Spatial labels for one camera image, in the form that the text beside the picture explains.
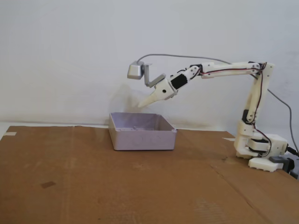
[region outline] gray cable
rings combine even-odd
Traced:
[[[288,108],[289,108],[289,111],[290,111],[290,131],[291,131],[291,137],[292,137],[292,140],[293,140],[293,143],[295,145],[295,148],[297,150],[297,153],[299,153],[299,150],[297,148],[297,145],[295,143],[295,139],[294,139],[294,136],[293,136],[293,130],[292,130],[292,109],[291,107],[286,103],[284,102],[282,99],[280,99],[278,96],[276,96],[271,90],[268,89],[268,91],[276,98],[278,99],[280,102],[282,102],[284,105],[286,105]]]
[[[220,59],[215,59],[215,58],[211,58],[211,57],[197,57],[197,56],[184,56],[184,55],[168,55],[168,54],[149,54],[149,55],[145,55],[141,58],[139,58],[137,60],[137,62],[139,62],[141,59],[148,57],[148,56],[170,56],[170,57],[188,57],[188,58],[201,58],[201,59],[208,59],[208,60],[214,60],[214,61],[218,61],[218,62],[223,62],[226,64],[230,64],[229,62],[220,60]]]
[[[217,59],[217,58],[212,58],[212,57],[200,57],[200,56],[184,56],[184,55],[169,55],[169,54],[149,54],[149,55],[145,55],[145,56],[142,56],[141,58],[139,58],[137,60],[137,62],[139,62],[141,59],[145,58],[145,57],[148,57],[148,56],[170,56],[170,57],[187,57],[187,58],[201,58],[201,59],[208,59],[208,60],[214,60],[214,61],[218,61],[218,62],[223,62],[223,63],[226,63],[226,64],[231,64],[229,62],[226,62],[226,61],[223,61],[223,60],[220,60],[220,59]],[[289,111],[290,111],[290,131],[291,131],[291,137],[292,137],[292,141],[294,143],[294,146],[297,150],[297,152],[299,153],[299,150],[297,148],[297,145],[296,145],[296,142],[295,142],[295,139],[294,139],[294,136],[293,136],[293,129],[292,129],[292,109],[291,107],[286,103],[284,102],[282,99],[280,99],[278,96],[276,96],[271,90],[268,89],[268,91],[276,98],[278,99],[281,103],[283,103],[284,105],[286,105],[288,108],[289,108]]]

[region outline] black wire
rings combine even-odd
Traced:
[[[260,89],[260,97],[258,99],[257,105],[256,105],[256,111],[254,112],[254,117],[252,121],[249,124],[253,124],[256,120],[256,112],[258,109],[258,106],[260,105],[261,98],[262,98],[262,89],[263,89],[263,70],[266,68],[267,62],[263,65],[263,68],[261,69],[261,89]]]
[[[141,59],[143,59],[143,58],[145,58],[145,57],[148,57],[148,56],[172,56],[172,57],[201,58],[201,59],[211,59],[211,60],[214,60],[214,61],[223,62],[223,63],[225,63],[225,64],[232,64],[232,63],[230,63],[230,62],[226,62],[226,61],[223,61],[223,60],[220,60],[220,59],[217,59],[217,58],[211,58],[211,57],[182,56],[182,55],[169,55],[169,54],[149,54],[149,55],[145,55],[145,56],[139,58],[139,59],[137,60],[137,63],[138,63]],[[295,142],[295,139],[294,139],[294,136],[293,136],[293,131],[292,131],[292,109],[291,109],[291,107],[290,107],[286,102],[284,102],[282,99],[280,99],[278,96],[276,96],[271,90],[268,89],[268,91],[269,91],[269,92],[270,92],[276,99],[278,99],[281,103],[283,103],[284,105],[286,105],[286,106],[288,107],[289,111],[290,111],[290,131],[291,131],[291,137],[292,137],[293,143],[294,143],[294,145],[295,145],[295,148],[296,148],[296,150],[297,150],[297,152],[298,152],[298,154],[299,154],[299,150],[298,150],[298,147],[297,147],[297,145],[296,145],[296,142]]]
[[[191,80],[191,79],[194,79],[194,77],[196,77],[196,76],[197,76],[197,74],[199,73],[199,71],[200,71],[200,68],[198,68],[198,69],[197,69],[197,71],[196,71],[195,75],[194,75],[194,76],[192,76],[192,77],[190,78],[190,80]]]
[[[220,69],[220,70],[213,70],[213,71],[208,71],[208,72],[202,72],[202,74],[208,74],[208,73],[213,73],[213,72],[218,72],[218,71],[231,71],[231,70],[257,70],[257,71],[262,71],[263,69],[257,69],[257,68],[244,68],[244,69]]]
[[[272,148],[272,142],[271,142],[271,140],[270,140],[270,139],[269,139],[263,132],[261,132],[260,130],[258,130],[258,129],[256,128],[256,125],[255,125],[255,124],[252,124],[252,126],[253,126],[253,128],[254,128],[257,132],[259,132],[260,134],[262,134],[262,136],[264,136],[264,137],[269,141],[269,143],[270,143],[270,149],[269,149],[269,151],[267,152],[267,154],[266,154],[266,155],[261,155],[261,154],[260,154],[261,157],[265,157],[265,156],[269,155],[269,153],[270,153],[270,151],[271,151],[271,148]]]

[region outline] cardboard surface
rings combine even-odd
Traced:
[[[8,132],[1,224],[299,223],[299,182],[249,168],[227,132],[179,130],[174,151],[114,151],[103,128]]]

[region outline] red wire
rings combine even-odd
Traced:
[[[208,74],[208,73],[219,72],[219,71],[230,71],[230,70],[258,70],[258,71],[262,71],[261,69],[257,69],[257,68],[251,68],[251,69],[221,69],[221,70],[215,70],[215,71],[209,71],[209,72],[201,72],[201,74]]]
[[[269,155],[269,153],[270,153],[270,151],[271,151],[271,148],[272,148],[272,142],[271,142],[271,140],[263,133],[263,132],[261,132],[260,130],[258,130],[257,128],[256,128],[256,125],[255,124],[252,124],[252,126],[253,126],[253,128],[257,131],[257,132],[259,132],[262,136],[264,136],[268,141],[269,141],[269,143],[270,143],[270,149],[269,149],[269,151],[267,152],[267,154],[266,155],[260,155],[260,156],[262,156],[262,157],[265,157],[265,156],[267,156],[267,155]]]
[[[262,90],[263,90],[263,70],[266,68],[266,65],[267,63],[265,63],[263,65],[263,68],[262,68],[262,71],[261,71],[261,88],[260,88],[260,97],[258,99],[258,103],[256,105],[256,111],[254,112],[254,117],[252,119],[252,121],[249,123],[249,124],[253,124],[256,120],[256,112],[257,112],[257,109],[258,109],[258,106],[260,105],[260,102],[261,102],[261,98],[262,98]]]

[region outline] dark stain on cardboard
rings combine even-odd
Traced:
[[[227,158],[228,158],[228,157],[226,156],[226,157],[225,157],[225,158],[223,158],[222,160],[225,162]]]
[[[46,188],[54,186],[55,184],[56,184],[55,182],[50,181],[50,182],[42,183],[41,187],[44,188],[44,189],[46,189]]]

